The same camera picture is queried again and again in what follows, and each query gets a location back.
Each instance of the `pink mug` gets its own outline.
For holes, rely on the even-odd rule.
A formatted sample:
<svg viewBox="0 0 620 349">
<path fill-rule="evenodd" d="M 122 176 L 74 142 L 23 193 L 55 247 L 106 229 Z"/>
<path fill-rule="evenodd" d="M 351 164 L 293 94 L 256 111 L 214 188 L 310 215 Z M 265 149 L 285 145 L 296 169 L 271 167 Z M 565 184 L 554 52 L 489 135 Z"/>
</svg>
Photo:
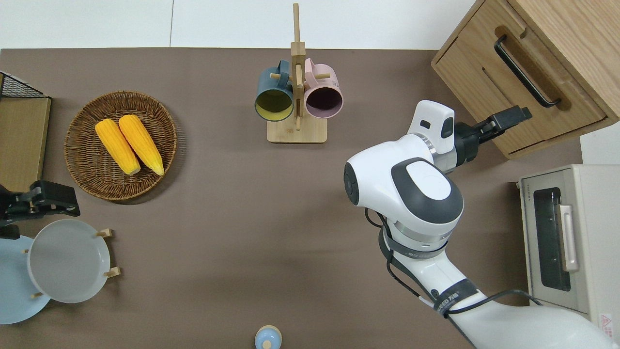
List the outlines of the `pink mug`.
<svg viewBox="0 0 620 349">
<path fill-rule="evenodd" d="M 329 78 L 317 79 L 316 75 L 329 74 Z M 338 85 L 336 73 L 329 65 L 314 64 L 306 59 L 306 91 L 304 100 L 308 114 L 314 117 L 332 117 L 342 109 L 342 93 Z"/>
</svg>

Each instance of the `round woven basket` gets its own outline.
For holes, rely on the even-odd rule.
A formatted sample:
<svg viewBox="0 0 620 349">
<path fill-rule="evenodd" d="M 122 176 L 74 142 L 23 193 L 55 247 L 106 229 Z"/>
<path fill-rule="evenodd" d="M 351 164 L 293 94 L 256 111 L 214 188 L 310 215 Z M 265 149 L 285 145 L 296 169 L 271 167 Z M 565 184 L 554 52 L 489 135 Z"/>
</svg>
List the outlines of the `round woven basket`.
<svg viewBox="0 0 620 349">
<path fill-rule="evenodd" d="M 172 117 L 156 99 L 143 93 L 118 91 L 104 94 L 86 104 L 75 116 L 64 140 L 64 160 L 71 177 L 85 192 L 109 201 L 138 197 L 161 181 L 140 161 L 140 171 L 125 174 L 105 149 L 95 132 L 103 119 L 118 120 L 127 114 L 138 116 L 168 172 L 177 150 L 177 132 Z"/>
</svg>

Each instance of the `corn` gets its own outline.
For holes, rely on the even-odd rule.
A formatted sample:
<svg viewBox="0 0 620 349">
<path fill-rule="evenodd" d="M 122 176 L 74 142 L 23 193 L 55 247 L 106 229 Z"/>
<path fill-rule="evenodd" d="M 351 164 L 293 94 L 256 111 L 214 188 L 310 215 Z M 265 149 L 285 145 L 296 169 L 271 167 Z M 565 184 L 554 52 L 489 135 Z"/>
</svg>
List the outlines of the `corn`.
<svg viewBox="0 0 620 349">
<path fill-rule="evenodd" d="M 112 119 L 104 119 L 95 125 L 95 132 L 123 172 L 131 176 L 140 170 L 140 164 L 116 122 Z"/>
<path fill-rule="evenodd" d="M 125 115 L 120 118 L 118 125 L 140 160 L 155 173 L 163 176 L 164 165 L 161 155 L 140 119 L 135 115 Z"/>
</svg>

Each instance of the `dark blue mug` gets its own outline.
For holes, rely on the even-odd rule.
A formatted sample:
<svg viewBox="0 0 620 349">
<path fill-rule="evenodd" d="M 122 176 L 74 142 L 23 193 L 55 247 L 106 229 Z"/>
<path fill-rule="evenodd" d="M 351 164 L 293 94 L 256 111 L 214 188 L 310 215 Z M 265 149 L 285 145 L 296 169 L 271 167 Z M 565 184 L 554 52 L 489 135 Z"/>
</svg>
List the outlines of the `dark blue mug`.
<svg viewBox="0 0 620 349">
<path fill-rule="evenodd" d="M 278 66 L 263 70 L 254 109 L 267 121 L 282 121 L 293 113 L 293 85 L 289 81 L 290 63 L 280 60 Z M 280 75 L 275 79 L 271 74 Z"/>
</svg>

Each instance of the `mug handle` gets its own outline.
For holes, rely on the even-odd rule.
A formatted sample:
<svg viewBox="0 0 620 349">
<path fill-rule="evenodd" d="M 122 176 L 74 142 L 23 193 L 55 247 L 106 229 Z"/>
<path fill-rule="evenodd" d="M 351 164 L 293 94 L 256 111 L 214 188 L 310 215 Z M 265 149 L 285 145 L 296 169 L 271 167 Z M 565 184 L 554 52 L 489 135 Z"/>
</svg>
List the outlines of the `mug handle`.
<svg viewBox="0 0 620 349">
<path fill-rule="evenodd" d="M 310 88 L 313 88 L 319 84 L 314 77 L 314 62 L 312 61 L 312 58 L 306 58 L 304 77 L 306 78 L 306 82 Z"/>
<path fill-rule="evenodd" d="M 288 61 L 286 60 L 280 60 L 280 64 L 278 64 L 278 74 L 280 74 L 280 78 L 278 79 L 278 88 L 286 88 L 286 84 L 288 84 L 290 70 L 291 63 L 288 63 Z"/>
</svg>

